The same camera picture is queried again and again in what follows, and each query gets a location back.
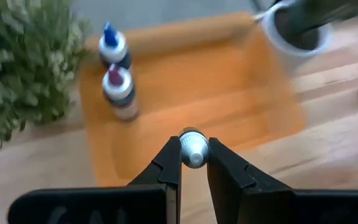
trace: paint bottle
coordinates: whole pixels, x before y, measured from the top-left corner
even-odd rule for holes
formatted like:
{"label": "paint bottle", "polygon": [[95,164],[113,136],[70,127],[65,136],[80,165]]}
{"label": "paint bottle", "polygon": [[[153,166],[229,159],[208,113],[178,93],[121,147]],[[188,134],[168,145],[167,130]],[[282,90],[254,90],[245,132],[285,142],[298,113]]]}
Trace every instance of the paint bottle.
{"label": "paint bottle", "polygon": [[99,40],[99,53],[106,68],[109,68],[111,64],[116,64],[131,71],[132,58],[124,34],[114,30],[108,22],[104,26],[104,34]]}
{"label": "paint bottle", "polygon": [[111,65],[103,77],[103,93],[117,118],[132,121],[139,114],[135,86],[128,70]]}

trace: orange tray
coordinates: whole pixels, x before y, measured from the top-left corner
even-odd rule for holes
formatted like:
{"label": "orange tray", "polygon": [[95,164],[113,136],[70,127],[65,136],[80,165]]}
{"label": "orange tray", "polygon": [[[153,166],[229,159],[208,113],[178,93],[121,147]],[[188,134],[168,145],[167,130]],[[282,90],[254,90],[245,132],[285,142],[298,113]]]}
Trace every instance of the orange tray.
{"label": "orange tray", "polygon": [[[194,126],[232,149],[298,132],[303,116],[260,27],[245,13],[125,32],[140,116],[117,120],[101,63],[81,69],[81,100],[99,185],[124,185],[170,136]],[[99,37],[87,41],[97,50]]]}

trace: red object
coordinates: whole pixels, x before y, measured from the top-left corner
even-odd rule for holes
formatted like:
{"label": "red object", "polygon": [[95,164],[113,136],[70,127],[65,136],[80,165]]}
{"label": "red object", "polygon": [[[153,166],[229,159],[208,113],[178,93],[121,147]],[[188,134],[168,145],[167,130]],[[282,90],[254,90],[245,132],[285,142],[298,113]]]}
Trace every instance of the red object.
{"label": "red object", "polygon": [[124,83],[124,80],[118,73],[118,70],[118,66],[114,66],[113,69],[109,70],[109,83],[114,86],[121,86]]}

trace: white pot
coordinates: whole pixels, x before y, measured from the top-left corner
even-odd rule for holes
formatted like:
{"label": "white pot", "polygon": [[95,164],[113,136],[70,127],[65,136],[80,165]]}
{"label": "white pot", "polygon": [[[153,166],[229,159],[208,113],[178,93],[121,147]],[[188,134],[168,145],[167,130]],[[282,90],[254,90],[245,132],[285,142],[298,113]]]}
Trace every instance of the white pot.
{"label": "white pot", "polygon": [[313,50],[305,50],[288,43],[279,33],[275,25],[275,15],[280,9],[288,8],[293,1],[282,1],[272,6],[263,16],[261,26],[270,45],[282,60],[284,69],[292,77],[294,71],[314,56],[323,53],[329,44],[332,27],[329,24],[318,28],[318,43]]}

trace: blue bottle cap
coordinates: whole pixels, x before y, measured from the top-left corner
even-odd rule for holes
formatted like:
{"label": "blue bottle cap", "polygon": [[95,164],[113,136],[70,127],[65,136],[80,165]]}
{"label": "blue bottle cap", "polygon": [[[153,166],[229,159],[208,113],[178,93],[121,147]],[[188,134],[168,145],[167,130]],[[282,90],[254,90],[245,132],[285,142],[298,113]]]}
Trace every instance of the blue bottle cap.
{"label": "blue bottle cap", "polygon": [[107,46],[110,46],[110,47],[118,46],[118,41],[116,39],[116,33],[117,33],[117,31],[115,31],[110,26],[110,23],[107,22],[106,25],[104,26],[104,42],[106,43]]}

